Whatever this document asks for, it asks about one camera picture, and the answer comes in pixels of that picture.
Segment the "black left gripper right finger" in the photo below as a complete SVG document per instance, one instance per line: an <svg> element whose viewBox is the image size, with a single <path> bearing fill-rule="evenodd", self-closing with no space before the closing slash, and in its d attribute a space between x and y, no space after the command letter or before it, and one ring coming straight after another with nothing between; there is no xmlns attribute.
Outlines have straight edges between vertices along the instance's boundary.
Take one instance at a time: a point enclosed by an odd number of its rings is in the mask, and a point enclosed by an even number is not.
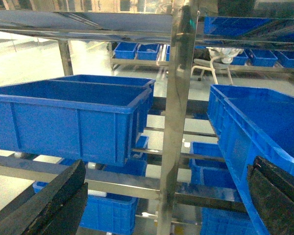
<svg viewBox="0 0 294 235"><path fill-rule="evenodd" d="M248 166L252 203L271 235L294 235L294 176L256 156Z"/></svg>

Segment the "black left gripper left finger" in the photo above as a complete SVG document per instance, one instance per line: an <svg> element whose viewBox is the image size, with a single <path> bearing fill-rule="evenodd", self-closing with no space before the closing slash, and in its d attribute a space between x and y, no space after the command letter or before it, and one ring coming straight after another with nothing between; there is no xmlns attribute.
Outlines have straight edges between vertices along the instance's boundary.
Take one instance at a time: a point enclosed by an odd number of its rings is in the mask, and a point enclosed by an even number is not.
<svg viewBox="0 0 294 235"><path fill-rule="evenodd" d="M88 200L86 168L75 161L0 221L0 235L74 235Z"/></svg>

